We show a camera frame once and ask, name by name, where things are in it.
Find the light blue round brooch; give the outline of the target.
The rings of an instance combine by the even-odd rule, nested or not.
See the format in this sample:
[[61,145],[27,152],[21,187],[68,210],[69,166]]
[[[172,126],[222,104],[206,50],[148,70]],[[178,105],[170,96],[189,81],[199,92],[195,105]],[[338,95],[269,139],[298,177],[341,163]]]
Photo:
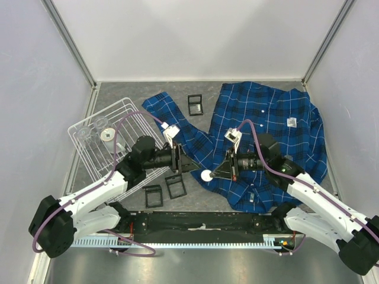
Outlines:
[[201,172],[201,178],[205,182],[210,182],[213,180],[213,177],[211,176],[212,171],[206,169]]

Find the blue plaid shirt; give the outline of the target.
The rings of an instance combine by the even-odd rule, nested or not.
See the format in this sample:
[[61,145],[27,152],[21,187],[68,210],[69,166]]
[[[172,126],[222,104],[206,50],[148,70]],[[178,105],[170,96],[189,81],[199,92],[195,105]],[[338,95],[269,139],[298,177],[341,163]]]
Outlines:
[[232,146],[224,135],[229,128],[239,128],[240,152],[252,152],[254,135],[268,133],[279,144],[281,154],[293,156],[317,183],[327,175],[323,121],[307,92],[283,91],[255,82],[225,83],[206,132],[193,126],[166,92],[145,100],[143,108],[160,122],[180,129],[175,142],[202,169],[213,170],[224,160]]

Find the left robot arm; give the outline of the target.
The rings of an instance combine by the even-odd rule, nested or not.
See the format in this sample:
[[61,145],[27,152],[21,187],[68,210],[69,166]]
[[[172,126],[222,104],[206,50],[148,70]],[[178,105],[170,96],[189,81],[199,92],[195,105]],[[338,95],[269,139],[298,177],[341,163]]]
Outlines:
[[41,200],[28,228],[33,251],[55,258],[81,237],[110,229],[125,232],[130,214],[112,199],[144,181],[147,170],[166,167],[182,173],[198,170],[200,164],[180,144],[166,143],[159,149],[154,138],[139,137],[131,152],[100,180],[71,195]]

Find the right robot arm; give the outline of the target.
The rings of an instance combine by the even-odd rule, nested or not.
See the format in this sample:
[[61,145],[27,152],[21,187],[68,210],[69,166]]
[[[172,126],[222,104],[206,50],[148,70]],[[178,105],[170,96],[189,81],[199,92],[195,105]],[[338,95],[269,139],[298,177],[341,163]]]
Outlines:
[[278,143],[269,134],[257,136],[253,153],[239,153],[242,134],[229,130],[225,137],[233,142],[225,160],[214,170],[204,170],[202,180],[214,178],[237,181],[241,172],[262,170],[269,182],[298,199],[317,216],[293,205],[277,209],[271,218],[278,233],[288,229],[305,234],[335,251],[353,272],[364,276],[378,265],[378,216],[368,218],[327,190],[303,168],[281,155]]

